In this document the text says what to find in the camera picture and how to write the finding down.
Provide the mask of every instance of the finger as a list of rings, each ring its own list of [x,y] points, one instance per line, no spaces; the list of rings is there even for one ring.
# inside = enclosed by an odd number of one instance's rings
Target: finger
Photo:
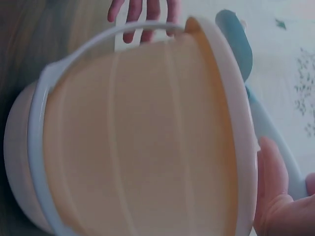
[[[113,0],[112,4],[109,7],[107,19],[109,22],[114,22],[116,19],[120,8],[124,4],[125,0]]]
[[[178,22],[178,15],[180,12],[180,0],[167,0],[167,22],[177,23]],[[172,36],[172,31],[166,32],[168,36]]]
[[[257,192],[257,205],[254,219],[254,228],[259,229],[261,224],[261,218],[263,214],[264,201],[265,201],[265,178],[264,178],[264,160],[262,152],[257,153],[257,165],[258,165],[258,192]]]
[[[159,0],[147,0],[147,20],[158,20],[161,14]],[[141,43],[149,42],[153,38],[152,30],[144,30],[141,35]]]
[[[287,194],[289,177],[276,143],[263,137],[259,144],[264,158],[265,198],[270,202]]]
[[[127,15],[127,22],[139,20],[142,12],[142,0],[129,0],[129,9]],[[125,33],[123,40],[125,43],[131,43],[133,40],[134,32]]]
[[[315,173],[311,173],[306,177],[306,189],[310,196],[315,194]]]

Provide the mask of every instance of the bucket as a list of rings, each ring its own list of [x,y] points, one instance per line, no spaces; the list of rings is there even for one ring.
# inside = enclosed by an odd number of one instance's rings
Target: bucket
[[[135,29],[174,39],[102,55]],[[26,216],[58,236],[249,235],[256,139],[242,75],[219,28],[148,21],[107,30],[16,99],[5,167]]]

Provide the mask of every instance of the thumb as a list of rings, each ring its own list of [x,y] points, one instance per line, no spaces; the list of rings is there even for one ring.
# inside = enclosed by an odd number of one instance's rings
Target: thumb
[[[254,228],[256,232],[264,232],[270,211],[293,199],[287,194],[289,178],[278,146],[266,137],[259,140],[259,145],[261,151],[257,154],[258,195]]]
[[[277,145],[267,138],[261,138],[259,144],[258,198],[254,220],[257,234],[314,236],[315,195],[294,202],[287,194],[288,173]],[[312,181],[315,182],[314,176],[308,177],[309,192]]]

